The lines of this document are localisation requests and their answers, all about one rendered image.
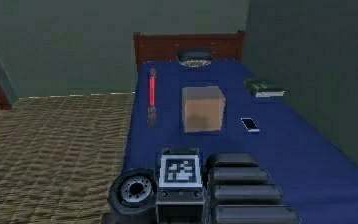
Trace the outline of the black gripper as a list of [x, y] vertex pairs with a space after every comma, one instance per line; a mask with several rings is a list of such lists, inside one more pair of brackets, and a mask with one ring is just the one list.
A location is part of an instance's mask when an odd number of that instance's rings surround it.
[[109, 189], [110, 211], [102, 215], [101, 224], [156, 224], [156, 190], [153, 170], [122, 172]]

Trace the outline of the brown cardboard box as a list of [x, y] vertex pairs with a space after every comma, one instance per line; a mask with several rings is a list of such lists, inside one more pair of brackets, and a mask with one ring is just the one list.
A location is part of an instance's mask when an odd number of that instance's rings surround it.
[[218, 86], [182, 89], [182, 124], [186, 133], [220, 131], [226, 98]]

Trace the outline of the white cell phone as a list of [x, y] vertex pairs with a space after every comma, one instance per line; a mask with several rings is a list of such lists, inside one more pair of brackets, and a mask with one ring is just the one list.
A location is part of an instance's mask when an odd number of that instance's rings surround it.
[[259, 132], [260, 129], [251, 118], [241, 118], [241, 122], [250, 133]]

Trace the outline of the blue bed with wooden headboard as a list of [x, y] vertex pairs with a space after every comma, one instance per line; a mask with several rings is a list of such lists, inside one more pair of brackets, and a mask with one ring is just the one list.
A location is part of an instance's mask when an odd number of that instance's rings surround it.
[[[123, 166], [152, 168], [165, 146], [191, 146], [203, 157], [248, 152], [268, 169], [301, 224], [358, 224], [358, 166], [280, 98], [256, 98], [244, 87], [251, 72], [241, 62], [246, 34], [146, 35], [134, 33], [138, 82]], [[176, 53], [208, 48], [213, 62], [185, 67]], [[156, 123], [147, 123], [149, 71], [156, 70]], [[182, 89], [218, 86], [226, 98], [220, 131], [186, 133]], [[260, 129], [250, 133], [241, 118]]]

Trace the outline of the green book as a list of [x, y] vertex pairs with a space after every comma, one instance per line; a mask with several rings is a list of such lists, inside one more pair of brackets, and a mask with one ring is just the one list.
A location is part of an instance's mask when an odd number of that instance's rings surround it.
[[245, 79], [244, 86], [249, 92], [257, 97], [282, 97], [285, 90], [275, 84], [260, 79]]

